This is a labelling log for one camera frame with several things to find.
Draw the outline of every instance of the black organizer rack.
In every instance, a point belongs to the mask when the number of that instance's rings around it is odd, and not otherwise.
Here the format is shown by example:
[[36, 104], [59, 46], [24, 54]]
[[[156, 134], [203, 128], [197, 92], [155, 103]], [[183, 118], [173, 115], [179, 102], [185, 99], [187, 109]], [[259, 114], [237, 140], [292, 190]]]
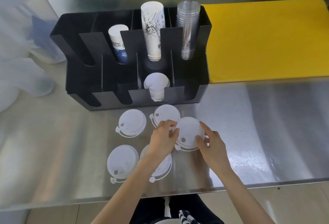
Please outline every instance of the black organizer rack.
[[[200, 102], [209, 84], [206, 45], [212, 25], [208, 15], [201, 6], [194, 56], [183, 60], [183, 28], [175, 27], [177, 8], [164, 8], [164, 14], [159, 61], [147, 56], [140, 9], [62, 15], [50, 36], [68, 60], [67, 93], [88, 110]], [[108, 29], [116, 24], [129, 27], [121, 31], [126, 64], [116, 61], [109, 38]], [[153, 72], [170, 80], [160, 102], [154, 102], [149, 89], [143, 88]]]

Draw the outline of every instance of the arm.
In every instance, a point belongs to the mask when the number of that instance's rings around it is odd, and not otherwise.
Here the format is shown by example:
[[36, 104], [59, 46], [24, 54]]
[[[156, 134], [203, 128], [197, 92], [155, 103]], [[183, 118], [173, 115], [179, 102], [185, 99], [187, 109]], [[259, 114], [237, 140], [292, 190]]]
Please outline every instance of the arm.
[[225, 143], [217, 131], [200, 122], [209, 139], [198, 137], [197, 144], [208, 166], [222, 181], [244, 224], [275, 224], [240, 178], [234, 173], [227, 157]]
[[150, 146], [145, 157], [137, 165], [136, 170], [122, 184], [112, 199], [92, 221], [92, 224], [128, 224], [133, 216], [139, 199], [144, 193], [153, 172], [172, 151], [178, 138], [179, 129], [169, 134], [169, 127], [175, 121], [161, 121], [153, 131]]

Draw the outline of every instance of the forearm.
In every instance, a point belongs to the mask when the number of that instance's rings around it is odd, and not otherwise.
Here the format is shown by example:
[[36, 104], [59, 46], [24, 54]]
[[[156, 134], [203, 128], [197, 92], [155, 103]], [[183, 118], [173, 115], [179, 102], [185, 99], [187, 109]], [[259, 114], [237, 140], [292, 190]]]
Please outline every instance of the forearm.
[[142, 158], [136, 170], [127, 178], [92, 224], [128, 224], [152, 173], [157, 168], [154, 159]]
[[233, 171], [221, 181], [244, 224], [275, 224]]

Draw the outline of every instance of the yellow cutting board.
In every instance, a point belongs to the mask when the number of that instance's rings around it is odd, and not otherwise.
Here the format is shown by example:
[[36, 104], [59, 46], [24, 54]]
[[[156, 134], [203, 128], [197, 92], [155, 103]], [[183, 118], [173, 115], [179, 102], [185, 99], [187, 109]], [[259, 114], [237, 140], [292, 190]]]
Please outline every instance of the yellow cutting board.
[[203, 5], [210, 83], [329, 76], [323, 0]]

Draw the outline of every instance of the person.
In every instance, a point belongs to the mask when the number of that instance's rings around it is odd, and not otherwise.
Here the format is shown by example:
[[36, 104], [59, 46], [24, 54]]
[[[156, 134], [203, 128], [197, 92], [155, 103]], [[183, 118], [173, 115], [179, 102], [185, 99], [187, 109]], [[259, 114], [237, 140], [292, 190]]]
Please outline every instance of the person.
[[[121, 185], [112, 199], [92, 221], [92, 224], [221, 224], [197, 194], [177, 195], [170, 199], [171, 219], [164, 217], [165, 201], [161, 197], [140, 199], [149, 179], [163, 159], [170, 154], [179, 135], [179, 129], [169, 131], [177, 123], [171, 120], [160, 122], [153, 131], [146, 155], [137, 168]], [[200, 152], [213, 172], [222, 181], [244, 224], [274, 224], [253, 195], [234, 173], [228, 160], [226, 147], [217, 131], [212, 131], [200, 122], [205, 134], [203, 140], [197, 136]]]

